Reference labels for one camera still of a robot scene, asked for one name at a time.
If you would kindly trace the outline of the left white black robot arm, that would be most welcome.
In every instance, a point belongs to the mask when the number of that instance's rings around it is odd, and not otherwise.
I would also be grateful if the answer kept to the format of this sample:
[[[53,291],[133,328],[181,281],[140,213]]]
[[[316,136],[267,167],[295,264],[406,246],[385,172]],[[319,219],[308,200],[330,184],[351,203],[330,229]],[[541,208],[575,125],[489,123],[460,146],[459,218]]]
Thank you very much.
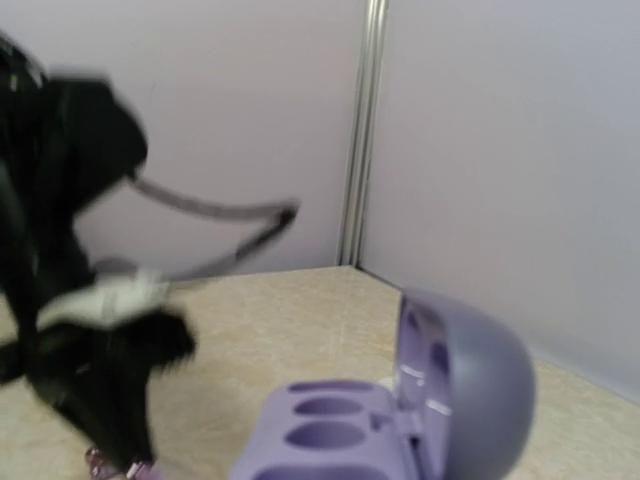
[[[25,378],[84,434],[95,479],[158,479],[152,372],[191,356],[182,314],[147,275],[100,281],[75,216],[145,162],[135,117],[97,77],[48,77],[1,41],[1,288],[17,336],[1,380]]]

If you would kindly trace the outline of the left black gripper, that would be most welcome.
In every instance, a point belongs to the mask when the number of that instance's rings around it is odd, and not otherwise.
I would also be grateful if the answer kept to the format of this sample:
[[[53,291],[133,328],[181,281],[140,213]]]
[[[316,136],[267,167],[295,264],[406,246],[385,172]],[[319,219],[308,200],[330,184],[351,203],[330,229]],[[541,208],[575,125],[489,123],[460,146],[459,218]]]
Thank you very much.
[[[195,353],[182,312],[157,307],[113,327],[64,314],[38,327],[33,305],[4,306],[16,333],[1,340],[1,385],[25,378],[116,467],[154,462],[149,380]]]

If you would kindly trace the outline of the blue-grey earbud charging case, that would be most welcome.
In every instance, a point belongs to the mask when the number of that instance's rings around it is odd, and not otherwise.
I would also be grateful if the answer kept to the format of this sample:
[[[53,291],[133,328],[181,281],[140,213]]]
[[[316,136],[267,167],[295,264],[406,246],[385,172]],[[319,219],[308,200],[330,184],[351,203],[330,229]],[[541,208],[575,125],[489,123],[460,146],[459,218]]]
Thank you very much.
[[[233,479],[502,479],[527,443],[524,343],[461,301],[405,290],[393,382],[301,381],[269,395]]]

